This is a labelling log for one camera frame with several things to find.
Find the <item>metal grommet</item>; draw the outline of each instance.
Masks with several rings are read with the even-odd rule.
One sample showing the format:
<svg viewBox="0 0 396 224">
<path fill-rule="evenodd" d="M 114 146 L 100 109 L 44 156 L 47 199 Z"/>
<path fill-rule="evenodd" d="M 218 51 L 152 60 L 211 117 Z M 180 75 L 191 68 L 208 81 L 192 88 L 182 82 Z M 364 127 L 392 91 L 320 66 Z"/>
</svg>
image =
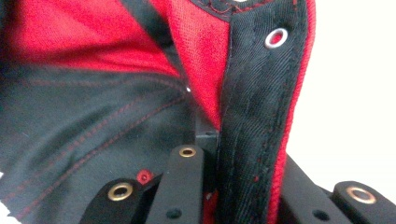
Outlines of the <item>metal grommet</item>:
<svg viewBox="0 0 396 224">
<path fill-rule="evenodd" d="M 376 202 L 375 196 L 369 191 L 357 187 L 349 187 L 346 189 L 347 194 L 360 203 L 372 204 Z"/>
<path fill-rule="evenodd" d="M 280 39 L 274 43 L 274 38 L 279 35 Z M 278 28 L 265 38 L 265 47 L 268 49 L 276 49 L 282 46 L 286 42 L 286 39 L 288 39 L 288 31 L 283 28 Z"/>
<path fill-rule="evenodd" d="M 196 153 L 197 151 L 195 151 L 195 149 L 192 147 L 184 147 L 178 152 L 181 157 L 193 157 Z"/>
<path fill-rule="evenodd" d="M 119 183 L 113 186 L 107 194 L 107 197 L 109 200 L 117 202 L 117 201 L 122 201 L 124 199 L 127 199 L 129 196 L 131 196 L 132 192 L 134 191 L 134 188 L 132 187 L 131 184 L 129 183 Z"/>
</svg>

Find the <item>white background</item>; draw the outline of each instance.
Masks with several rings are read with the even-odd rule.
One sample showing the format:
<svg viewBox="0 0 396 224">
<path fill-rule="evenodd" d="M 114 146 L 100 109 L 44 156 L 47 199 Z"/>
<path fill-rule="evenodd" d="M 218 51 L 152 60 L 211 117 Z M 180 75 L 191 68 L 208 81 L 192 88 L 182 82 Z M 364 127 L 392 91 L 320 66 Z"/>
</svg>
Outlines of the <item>white background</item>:
<svg viewBox="0 0 396 224">
<path fill-rule="evenodd" d="M 317 37 L 288 152 L 318 185 L 396 203 L 396 3 L 317 0 Z"/>
</svg>

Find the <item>silver eyelet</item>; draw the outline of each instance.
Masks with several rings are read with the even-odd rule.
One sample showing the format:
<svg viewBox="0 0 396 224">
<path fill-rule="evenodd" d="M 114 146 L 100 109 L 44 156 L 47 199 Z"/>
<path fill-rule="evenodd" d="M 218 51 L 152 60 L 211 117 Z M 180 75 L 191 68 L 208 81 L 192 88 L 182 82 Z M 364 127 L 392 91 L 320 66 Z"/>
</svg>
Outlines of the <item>silver eyelet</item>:
<svg viewBox="0 0 396 224">
<path fill-rule="evenodd" d="M 271 43 L 273 41 L 274 37 L 277 35 L 282 35 L 280 40 L 277 41 L 275 44 Z M 277 28 L 265 38 L 265 47 L 268 49 L 276 49 L 276 48 L 282 46 L 286 42 L 287 39 L 288 39 L 288 31 L 283 28 Z"/>
</svg>

